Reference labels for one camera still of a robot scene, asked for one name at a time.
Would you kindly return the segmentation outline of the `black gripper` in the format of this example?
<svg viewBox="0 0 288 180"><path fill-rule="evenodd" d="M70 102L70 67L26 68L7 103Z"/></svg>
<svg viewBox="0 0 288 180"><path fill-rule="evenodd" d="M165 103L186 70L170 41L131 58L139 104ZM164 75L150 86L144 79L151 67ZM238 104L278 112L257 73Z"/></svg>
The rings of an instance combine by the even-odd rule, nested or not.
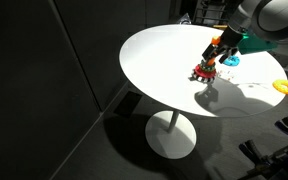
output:
<svg viewBox="0 0 288 180"><path fill-rule="evenodd" d="M242 39L242 33L236 32L230 27L226 28L220 36L219 44L210 44L202 53L203 60L205 62L209 62L212 58L216 57L217 53L224 53L219 59L219 62L222 64L227 58L235 55L238 52L237 45Z"/></svg>

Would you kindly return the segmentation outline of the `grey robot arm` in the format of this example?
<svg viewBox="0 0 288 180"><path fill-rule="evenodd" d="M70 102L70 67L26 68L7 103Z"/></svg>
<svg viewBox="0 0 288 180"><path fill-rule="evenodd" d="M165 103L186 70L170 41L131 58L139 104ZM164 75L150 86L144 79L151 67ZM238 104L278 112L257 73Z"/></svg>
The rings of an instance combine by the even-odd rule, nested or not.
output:
<svg viewBox="0 0 288 180"><path fill-rule="evenodd" d="M288 0L243 0L233 13L216 45L203 52L203 63L222 55L220 62L234 55L238 43L251 30L259 39L277 41L288 38Z"/></svg>

